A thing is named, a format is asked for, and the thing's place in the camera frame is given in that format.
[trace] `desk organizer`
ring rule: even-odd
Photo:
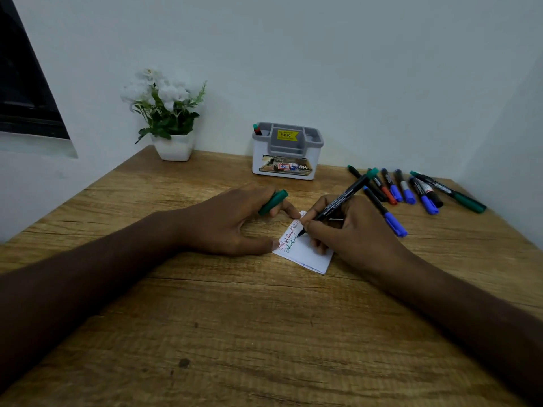
[[[274,122],[259,122],[253,132],[253,173],[312,180],[324,145],[317,129]]]

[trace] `left hand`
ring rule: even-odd
[[[279,247],[272,237],[245,237],[241,226],[266,204],[278,191],[273,185],[260,187],[249,184],[231,188],[200,204],[163,212],[175,237],[183,248],[203,253],[240,256],[243,254],[265,254]],[[290,218],[300,219],[300,212],[286,199],[270,212],[275,217],[281,210]]]

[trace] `wooden table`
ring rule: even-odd
[[[249,157],[196,152],[163,162],[147,147],[0,249],[0,271],[249,182],[285,188],[308,209],[353,178],[257,176]],[[445,180],[454,187],[454,183]],[[493,212],[450,198],[440,214],[392,207],[403,242],[432,264],[543,317],[543,254]],[[281,236],[281,214],[249,222]],[[0,406],[523,405],[416,312],[336,256],[322,276],[275,254],[182,253],[89,318],[14,383]]]

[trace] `small white paper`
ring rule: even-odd
[[[302,229],[303,225],[300,220],[294,220],[279,239],[279,248],[273,252],[311,271],[320,274],[326,273],[334,251],[329,248],[324,255],[317,253],[316,248],[309,243],[311,238],[308,235],[296,238]]]

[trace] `flower pot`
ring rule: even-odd
[[[187,161],[194,148],[194,131],[185,136],[172,136],[171,140],[151,137],[160,158],[166,161]]]

